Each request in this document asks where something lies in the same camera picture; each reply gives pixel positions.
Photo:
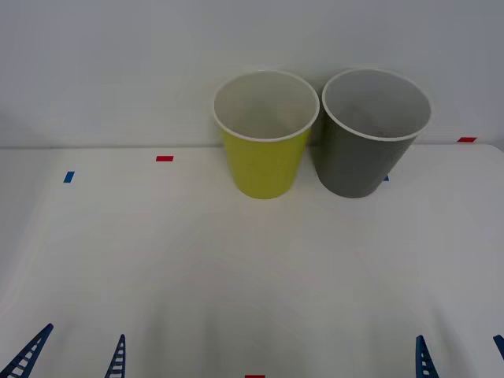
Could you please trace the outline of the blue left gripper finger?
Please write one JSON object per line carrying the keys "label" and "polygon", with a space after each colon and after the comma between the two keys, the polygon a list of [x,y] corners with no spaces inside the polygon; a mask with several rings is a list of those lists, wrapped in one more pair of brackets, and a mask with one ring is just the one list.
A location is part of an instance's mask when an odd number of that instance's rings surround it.
{"label": "blue left gripper finger", "polygon": [[105,378],[125,378],[126,368],[126,341],[125,335],[121,334],[113,353],[111,362],[106,371]]}
{"label": "blue left gripper finger", "polygon": [[1,378],[28,378],[54,326],[43,328],[1,371]]}

